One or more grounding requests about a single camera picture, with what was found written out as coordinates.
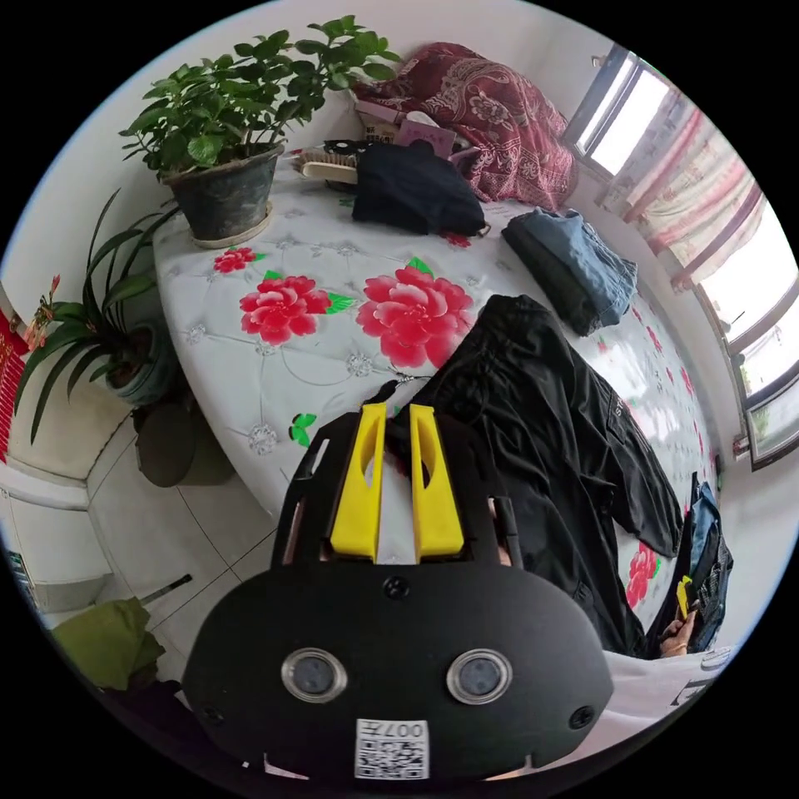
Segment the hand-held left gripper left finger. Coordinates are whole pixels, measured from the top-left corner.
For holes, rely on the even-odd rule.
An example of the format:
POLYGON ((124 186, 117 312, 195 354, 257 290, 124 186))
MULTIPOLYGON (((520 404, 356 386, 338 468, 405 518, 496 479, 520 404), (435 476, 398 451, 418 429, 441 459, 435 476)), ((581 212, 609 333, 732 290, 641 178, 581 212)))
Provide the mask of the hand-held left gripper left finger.
POLYGON ((330 534, 330 546, 339 556, 377 559, 385 426, 385 404, 361 407, 330 534))

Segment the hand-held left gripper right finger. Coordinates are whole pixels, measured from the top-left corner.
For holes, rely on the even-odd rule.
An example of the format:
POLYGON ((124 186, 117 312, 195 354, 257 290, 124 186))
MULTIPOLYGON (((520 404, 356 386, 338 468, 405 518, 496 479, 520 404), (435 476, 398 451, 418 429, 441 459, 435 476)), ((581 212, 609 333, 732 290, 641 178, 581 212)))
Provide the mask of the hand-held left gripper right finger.
POLYGON ((409 435, 416 560, 457 557, 464 547, 464 534, 433 408, 409 407, 409 435))

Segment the person's right hand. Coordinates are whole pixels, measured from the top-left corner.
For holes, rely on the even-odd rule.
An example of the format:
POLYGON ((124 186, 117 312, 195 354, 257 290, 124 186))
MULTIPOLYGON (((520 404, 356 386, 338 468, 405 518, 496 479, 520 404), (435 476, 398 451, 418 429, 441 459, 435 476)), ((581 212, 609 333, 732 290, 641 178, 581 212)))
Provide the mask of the person's right hand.
POLYGON ((661 658, 681 657, 687 654, 696 616, 697 612, 691 611, 685 618, 676 618, 667 626, 660 639, 661 658))

